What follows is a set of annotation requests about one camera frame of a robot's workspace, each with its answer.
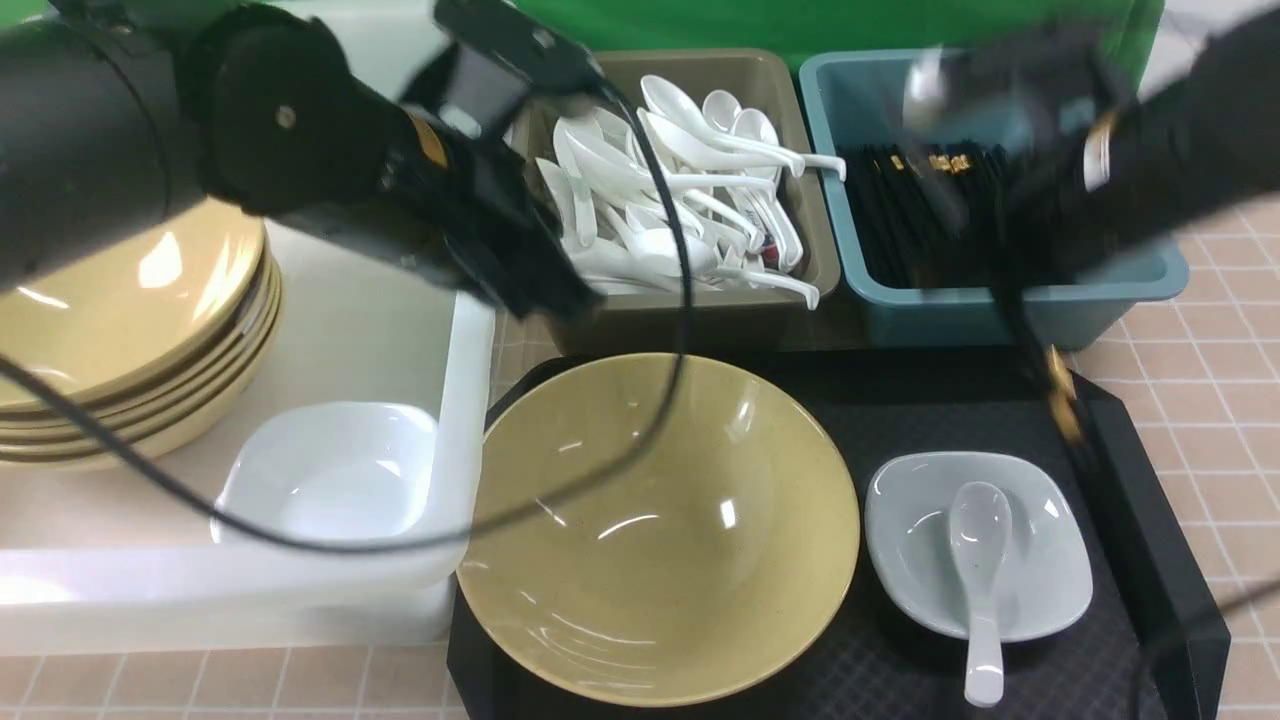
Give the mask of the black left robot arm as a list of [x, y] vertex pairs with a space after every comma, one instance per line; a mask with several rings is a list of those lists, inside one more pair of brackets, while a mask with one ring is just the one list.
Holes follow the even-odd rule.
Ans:
[[506, 1], [438, 1], [396, 99], [319, 18], [247, 1], [54, 1], [3, 31], [3, 288], [207, 199], [525, 318], [602, 304], [506, 132], [599, 97], [580, 44]]

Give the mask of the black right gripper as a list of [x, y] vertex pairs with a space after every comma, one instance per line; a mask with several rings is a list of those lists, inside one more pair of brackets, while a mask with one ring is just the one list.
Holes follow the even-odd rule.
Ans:
[[1064, 114], [1080, 102], [1098, 109], [1114, 96], [1100, 54], [1103, 35], [1103, 26], [1032, 26], [969, 49], [927, 47], [911, 60], [900, 101], [900, 152], [941, 227], [911, 259], [919, 287], [959, 287], [982, 274], [968, 236], [995, 196], [969, 200], [954, 190], [934, 168], [924, 136], [982, 118], [1010, 120], [1020, 136], [992, 150], [995, 168], [1009, 179], [1012, 168], [1065, 137]]

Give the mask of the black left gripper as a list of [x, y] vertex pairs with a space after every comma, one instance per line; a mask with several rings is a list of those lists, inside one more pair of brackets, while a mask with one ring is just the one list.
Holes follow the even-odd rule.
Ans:
[[525, 319], [590, 318], [603, 302], [575, 269], [559, 213], [525, 178], [503, 140], [467, 138], [422, 108], [398, 109], [387, 195], [438, 234], [435, 275]]

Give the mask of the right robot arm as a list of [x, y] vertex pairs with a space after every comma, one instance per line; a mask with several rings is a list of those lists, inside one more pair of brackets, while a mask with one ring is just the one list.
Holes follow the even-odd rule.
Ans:
[[979, 111], [1010, 110], [1028, 137], [989, 197], [928, 179], [943, 224], [911, 260], [922, 288], [1050, 284], [1277, 192], [1277, 9], [1206, 41], [1138, 97], [1100, 50], [1096, 19], [1053, 20], [978, 47], [932, 47], [909, 67], [902, 149]]

